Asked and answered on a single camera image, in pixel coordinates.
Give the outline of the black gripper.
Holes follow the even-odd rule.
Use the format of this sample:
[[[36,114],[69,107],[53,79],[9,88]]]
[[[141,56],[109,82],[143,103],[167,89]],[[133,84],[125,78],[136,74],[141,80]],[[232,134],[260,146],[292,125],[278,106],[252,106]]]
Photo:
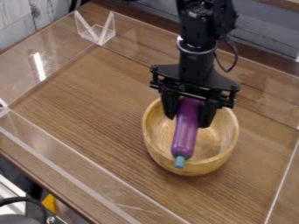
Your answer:
[[[224,73],[232,70],[220,64],[218,46],[219,41],[195,47],[179,40],[179,63],[149,67],[149,87],[159,91],[164,115],[171,120],[175,118],[181,96],[203,101],[199,114],[203,129],[211,126],[218,109],[234,108],[240,90],[239,84],[215,68],[218,63]]]

